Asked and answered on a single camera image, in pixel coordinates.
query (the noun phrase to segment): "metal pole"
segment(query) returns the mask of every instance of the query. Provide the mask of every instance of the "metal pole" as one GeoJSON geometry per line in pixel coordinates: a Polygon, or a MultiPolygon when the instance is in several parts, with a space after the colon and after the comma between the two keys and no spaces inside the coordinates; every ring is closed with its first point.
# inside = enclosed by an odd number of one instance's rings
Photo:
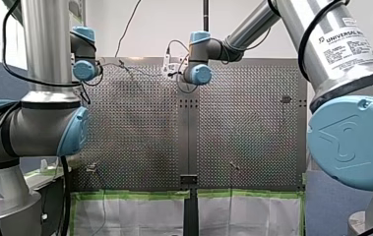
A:
{"type": "Polygon", "coordinates": [[[210,30],[210,0],[204,0],[204,31],[210,30]]]}
{"type": "Polygon", "coordinates": [[[251,15],[228,37],[233,47],[246,48],[280,19],[264,0],[251,15]]]}
{"type": "MultiPolygon", "coordinates": [[[[23,0],[28,76],[55,84],[72,83],[69,6],[63,0],[23,0]]],[[[30,85],[25,102],[74,102],[72,88],[30,85]]]]}

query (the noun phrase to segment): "perforated metal panel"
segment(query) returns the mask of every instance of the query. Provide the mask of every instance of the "perforated metal panel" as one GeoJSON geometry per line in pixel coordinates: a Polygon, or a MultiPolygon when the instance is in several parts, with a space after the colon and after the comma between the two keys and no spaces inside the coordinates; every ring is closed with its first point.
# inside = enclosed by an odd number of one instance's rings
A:
{"type": "MultiPolygon", "coordinates": [[[[123,61],[158,74],[162,58],[123,61]]],[[[180,189],[181,174],[198,174],[199,188],[298,190],[306,83],[296,65],[212,63],[212,82],[191,94],[161,77],[105,67],[103,83],[87,88],[90,134],[74,173],[76,190],[180,189]],[[283,102],[287,96],[290,103],[283,102]],[[99,176],[86,171],[94,162],[99,176]]]]}
{"type": "MultiPolygon", "coordinates": [[[[154,75],[162,62],[123,60],[154,75]]],[[[102,84],[87,90],[89,138],[74,178],[77,189],[178,189],[176,83],[107,65],[102,84]],[[86,171],[94,162],[99,177],[86,171]]]]}
{"type": "Polygon", "coordinates": [[[200,91],[199,188],[300,187],[306,85],[294,60],[247,59],[213,68],[215,77],[200,91]]]}

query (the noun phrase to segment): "silver cylinder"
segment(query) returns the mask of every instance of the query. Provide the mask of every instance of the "silver cylinder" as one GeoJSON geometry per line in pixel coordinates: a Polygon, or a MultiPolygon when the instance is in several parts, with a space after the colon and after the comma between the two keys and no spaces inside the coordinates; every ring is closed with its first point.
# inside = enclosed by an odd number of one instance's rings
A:
{"type": "Polygon", "coordinates": [[[227,39],[229,45],[247,48],[280,19],[264,0],[227,39]]]}
{"type": "MultiPolygon", "coordinates": [[[[277,0],[278,9],[298,50],[303,34],[332,0],[277,0]]],[[[373,49],[344,4],[315,27],[304,55],[315,98],[373,74],[373,49]]]]}
{"type": "MultiPolygon", "coordinates": [[[[71,84],[69,6],[63,0],[23,0],[28,76],[43,82],[71,84]]],[[[31,84],[25,102],[74,102],[72,88],[31,84]]]]}

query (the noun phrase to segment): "green tape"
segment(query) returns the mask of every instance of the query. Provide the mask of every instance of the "green tape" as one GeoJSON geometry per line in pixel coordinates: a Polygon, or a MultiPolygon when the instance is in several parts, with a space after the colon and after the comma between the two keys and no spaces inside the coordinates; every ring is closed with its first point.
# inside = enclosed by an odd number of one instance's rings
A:
{"type": "Polygon", "coordinates": [[[305,202],[306,196],[304,192],[299,193],[300,196],[300,220],[299,220],[299,235],[305,236],[305,202]]]}
{"type": "Polygon", "coordinates": [[[257,197],[268,199],[300,199],[296,192],[271,192],[258,190],[198,190],[198,198],[200,199],[214,199],[214,198],[229,198],[231,196],[241,197],[257,197]]]}
{"type": "Polygon", "coordinates": [[[72,212],[70,214],[70,236],[75,235],[75,220],[76,220],[76,207],[78,205],[78,199],[72,196],[72,212]]]}
{"type": "MultiPolygon", "coordinates": [[[[130,191],[105,191],[108,200],[184,200],[189,199],[189,191],[169,191],[169,192],[130,192],[130,191]]],[[[102,200],[101,192],[73,193],[73,198],[77,201],[102,200]]]]}
{"type": "Polygon", "coordinates": [[[306,185],[306,173],[302,174],[302,184],[306,185]]]}

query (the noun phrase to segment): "white cloth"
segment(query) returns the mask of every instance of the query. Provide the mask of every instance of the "white cloth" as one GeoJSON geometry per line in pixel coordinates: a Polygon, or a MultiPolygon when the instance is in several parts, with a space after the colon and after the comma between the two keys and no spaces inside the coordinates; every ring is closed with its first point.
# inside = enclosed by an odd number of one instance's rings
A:
{"type": "Polygon", "coordinates": [[[184,200],[77,201],[70,235],[92,236],[182,236],[184,200]]]}
{"type": "Polygon", "coordinates": [[[299,236],[300,199],[199,198],[200,236],[299,236]]]}

